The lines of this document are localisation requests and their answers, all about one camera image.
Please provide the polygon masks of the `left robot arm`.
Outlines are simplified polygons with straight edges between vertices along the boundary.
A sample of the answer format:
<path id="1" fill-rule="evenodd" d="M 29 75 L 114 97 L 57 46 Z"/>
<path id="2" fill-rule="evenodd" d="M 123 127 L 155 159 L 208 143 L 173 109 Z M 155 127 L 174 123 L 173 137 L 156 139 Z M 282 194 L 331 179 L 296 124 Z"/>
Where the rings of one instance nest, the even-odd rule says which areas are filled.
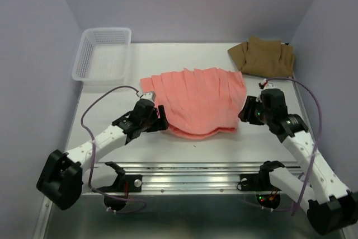
<path id="1" fill-rule="evenodd" d="M 49 154 L 36 188 L 59 209 L 73 206 L 83 192 L 83 175 L 93 173 L 96 161 L 137 139 L 142 132 L 167 130 L 165 108 L 151 99 L 140 98 L 132 111 L 114 120 L 103 132 L 70 150 Z"/>

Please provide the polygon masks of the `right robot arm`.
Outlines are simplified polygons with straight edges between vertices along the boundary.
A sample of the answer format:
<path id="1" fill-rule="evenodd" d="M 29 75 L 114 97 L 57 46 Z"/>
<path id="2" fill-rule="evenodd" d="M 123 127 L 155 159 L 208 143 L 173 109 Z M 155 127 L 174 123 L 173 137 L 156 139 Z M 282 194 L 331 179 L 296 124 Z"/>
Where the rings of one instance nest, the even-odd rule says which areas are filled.
<path id="1" fill-rule="evenodd" d="M 319 153 L 304 120 L 288 112 L 282 90 L 265 88 L 257 97 L 248 96 L 238 117 L 243 123 L 267 125 L 305 176 L 301 181 L 283 163 L 266 161 L 258 173 L 241 175 L 242 191 L 283 191 L 306 212 L 320 235 L 357 223 L 357 193 L 336 176 Z"/>

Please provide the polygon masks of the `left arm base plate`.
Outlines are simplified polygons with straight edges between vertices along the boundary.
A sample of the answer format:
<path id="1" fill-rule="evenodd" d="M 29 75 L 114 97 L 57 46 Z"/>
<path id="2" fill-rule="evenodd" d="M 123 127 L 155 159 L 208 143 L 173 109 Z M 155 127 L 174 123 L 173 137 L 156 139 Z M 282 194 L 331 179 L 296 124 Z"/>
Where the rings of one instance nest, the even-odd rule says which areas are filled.
<path id="1" fill-rule="evenodd" d="M 140 193 L 142 191 L 142 175 L 118 175 L 112 185 L 105 187 L 110 193 Z"/>

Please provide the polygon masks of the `tan brown skirt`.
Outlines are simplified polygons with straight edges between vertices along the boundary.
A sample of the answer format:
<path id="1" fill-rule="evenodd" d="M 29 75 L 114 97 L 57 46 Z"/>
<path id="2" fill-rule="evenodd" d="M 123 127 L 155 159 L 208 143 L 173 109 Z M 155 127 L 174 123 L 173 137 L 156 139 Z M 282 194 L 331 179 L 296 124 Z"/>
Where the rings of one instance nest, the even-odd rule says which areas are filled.
<path id="1" fill-rule="evenodd" d="M 295 55 L 293 47 L 280 40 L 266 41 L 251 36 L 228 50 L 228 54 L 244 74 L 259 77 L 292 77 Z"/>

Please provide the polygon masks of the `pink skirt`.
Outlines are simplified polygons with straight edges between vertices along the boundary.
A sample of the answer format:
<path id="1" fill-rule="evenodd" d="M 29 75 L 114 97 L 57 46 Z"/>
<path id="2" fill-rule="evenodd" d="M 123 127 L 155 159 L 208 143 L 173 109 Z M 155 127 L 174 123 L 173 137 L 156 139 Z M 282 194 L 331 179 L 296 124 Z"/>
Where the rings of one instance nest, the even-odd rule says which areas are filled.
<path id="1" fill-rule="evenodd" d="M 236 133 L 238 114 L 247 96 L 240 71 L 220 68 L 184 69 L 142 78 L 143 92 L 153 91 L 163 105 L 168 132 L 203 140 L 217 133 Z"/>

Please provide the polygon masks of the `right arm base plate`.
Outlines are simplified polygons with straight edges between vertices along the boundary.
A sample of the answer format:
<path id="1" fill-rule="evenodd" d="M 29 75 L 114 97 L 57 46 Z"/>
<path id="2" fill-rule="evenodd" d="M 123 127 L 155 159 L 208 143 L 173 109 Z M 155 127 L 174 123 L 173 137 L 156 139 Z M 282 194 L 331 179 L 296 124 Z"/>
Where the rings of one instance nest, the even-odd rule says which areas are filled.
<path id="1" fill-rule="evenodd" d="M 237 189 L 243 192 L 264 190 L 259 174 L 240 174 Z"/>

